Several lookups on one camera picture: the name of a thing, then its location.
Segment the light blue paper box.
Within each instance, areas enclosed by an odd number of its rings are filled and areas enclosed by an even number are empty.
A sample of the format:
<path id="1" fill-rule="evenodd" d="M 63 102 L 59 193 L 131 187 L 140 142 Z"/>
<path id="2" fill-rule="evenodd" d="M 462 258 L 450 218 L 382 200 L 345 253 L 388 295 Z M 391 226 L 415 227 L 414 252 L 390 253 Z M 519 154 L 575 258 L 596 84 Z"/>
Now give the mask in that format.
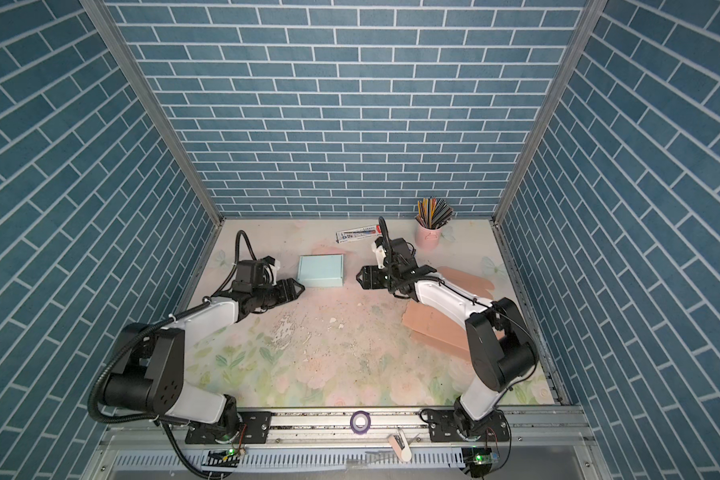
<path id="1" fill-rule="evenodd" d="M 307 288 L 342 287 L 344 256 L 342 254 L 301 256 L 297 281 Z"/>

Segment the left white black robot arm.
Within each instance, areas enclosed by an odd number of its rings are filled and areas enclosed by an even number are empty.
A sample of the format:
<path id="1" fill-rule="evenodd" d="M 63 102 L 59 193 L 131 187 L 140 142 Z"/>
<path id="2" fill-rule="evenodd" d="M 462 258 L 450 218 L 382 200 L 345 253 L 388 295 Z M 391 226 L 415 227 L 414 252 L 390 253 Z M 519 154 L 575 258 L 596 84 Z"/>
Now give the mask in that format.
<path id="1" fill-rule="evenodd" d="M 195 443 L 232 443 L 243 435 L 236 399 L 185 378 L 186 355 L 209 335 L 252 314 L 297 300 L 305 286 L 278 275 L 271 256 L 236 264 L 221 287 L 201 303 L 153 324 L 123 328 L 92 385 L 87 410 L 102 424 L 151 420 L 187 425 Z"/>

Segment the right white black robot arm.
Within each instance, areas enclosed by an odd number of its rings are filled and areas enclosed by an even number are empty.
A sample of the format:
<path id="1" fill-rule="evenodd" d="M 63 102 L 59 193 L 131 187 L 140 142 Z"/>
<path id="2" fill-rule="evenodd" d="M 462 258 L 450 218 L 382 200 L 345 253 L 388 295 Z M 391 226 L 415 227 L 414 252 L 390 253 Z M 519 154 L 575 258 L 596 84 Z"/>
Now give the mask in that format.
<path id="1" fill-rule="evenodd" d="M 412 244 L 390 238 L 386 225 L 379 226 L 376 263 L 362 267 L 356 280 L 364 290 L 383 289 L 431 307 L 464 330 L 475 376 L 454 403 L 453 422 L 461 436 L 481 436 L 507 392 L 537 367 L 538 349 L 527 324 L 512 300 L 489 300 L 453 284 L 435 268 L 419 265 Z"/>

